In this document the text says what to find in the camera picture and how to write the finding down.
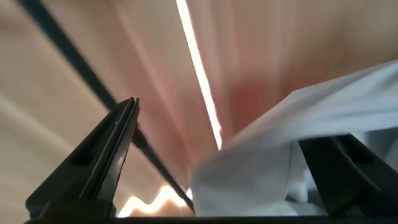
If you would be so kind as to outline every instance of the white fabric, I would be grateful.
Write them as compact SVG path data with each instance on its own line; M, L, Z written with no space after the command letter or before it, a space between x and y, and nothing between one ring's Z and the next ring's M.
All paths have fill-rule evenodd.
M398 62L294 91L190 177L198 216L320 215L297 140L398 126ZM298 202L286 202L289 194Z

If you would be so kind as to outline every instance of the light strip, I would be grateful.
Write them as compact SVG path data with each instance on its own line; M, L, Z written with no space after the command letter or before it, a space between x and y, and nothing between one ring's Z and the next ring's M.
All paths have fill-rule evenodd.
M214 137L216 139L218 150L221 149L222 139L221 139L221 125L217 118L216 106L214 104L213 98L211 96L209 81L206 76L205 69L203 68L203 63L200 58L199 48L197 40L195 38L195 32L192 27L191 17L189 14L188 6L186 0L176 0L178 12L180 14L182 27L184 29L185 38L188 42L188 48L191 54L193 66L197 74L199 81L199 86L203 99L205 100L205 105L207 113L210 119L211 128L213 130ZM192 199L191 189L188 189L187 196ZM145 213L154 213L160 209L163 204L167 201L173 201L178 207L185 206L186 203L182 198L180 198L174 189L168 185L161 188L159 194L156 196L155 200L150 204L144 203L137 197L131 197L127 203L123 206L122 210L118 214L119 218L128 217L132 211L138 209Z
M210 118L211 128L213 129L213 134L216 139L218 150L221 149L221 125L218 122L216 114L216 106L214 104L213 98L211 97L210 85L206 76L205 69L203 68L203 63L200 58L199 48L197 40L195 38L195 32L192 27L191 17L189 14L188 6L186 0L176 0L178 12L180 13L180 18L182 22L182 27L184 29L185 37L187 38L188 48L191 53L191 58L195 71L197 73L199 86L203 98L205 99L207 113Z

